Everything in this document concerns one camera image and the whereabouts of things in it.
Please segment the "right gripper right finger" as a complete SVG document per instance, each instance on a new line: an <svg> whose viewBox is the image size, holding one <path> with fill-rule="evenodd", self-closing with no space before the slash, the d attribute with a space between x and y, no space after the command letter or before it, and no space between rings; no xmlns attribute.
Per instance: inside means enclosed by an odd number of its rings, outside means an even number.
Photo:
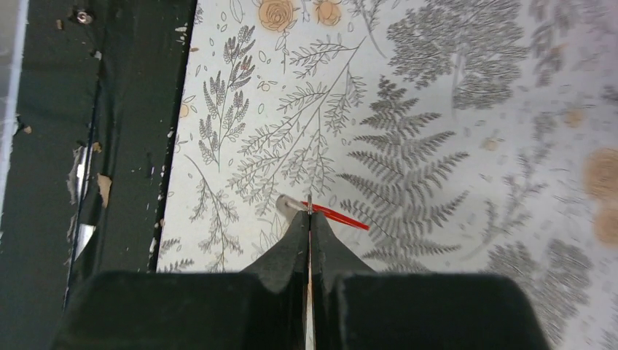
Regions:
<svg viewBox="0 0 618 350"><path fill-rule="evenodd" d="M310 217L317 349L548 349L524 291L492 273L378 273Z"/></svg>

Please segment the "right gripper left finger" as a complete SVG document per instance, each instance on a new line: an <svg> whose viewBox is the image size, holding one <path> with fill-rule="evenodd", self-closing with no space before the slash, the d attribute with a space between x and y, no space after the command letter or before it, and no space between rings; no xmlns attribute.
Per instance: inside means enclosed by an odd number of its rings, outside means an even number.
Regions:
<svg viewBox="0 0 618 350"><path fill-rule="evenodd" d="M52 349L303 349L310 215L235 273L107 271L75 294Z"/></svg>

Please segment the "red tag key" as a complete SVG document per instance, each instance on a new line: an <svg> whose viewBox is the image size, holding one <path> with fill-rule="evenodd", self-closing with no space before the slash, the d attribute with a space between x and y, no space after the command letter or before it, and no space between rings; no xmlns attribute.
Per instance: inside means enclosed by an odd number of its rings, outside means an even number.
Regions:
<svg viewBox="0 0 618 350"><path fill-rule="evenodd" d="M309 203L307 201L298 201L285 194L278 196L275 201L275 207L288 223L293 221L298 211L309 211ZM369 230L369 225L324 206L313 203L311 206L311 212L321 212L327 219L334 220L335 222L339 222L353 228Z"/></svg>

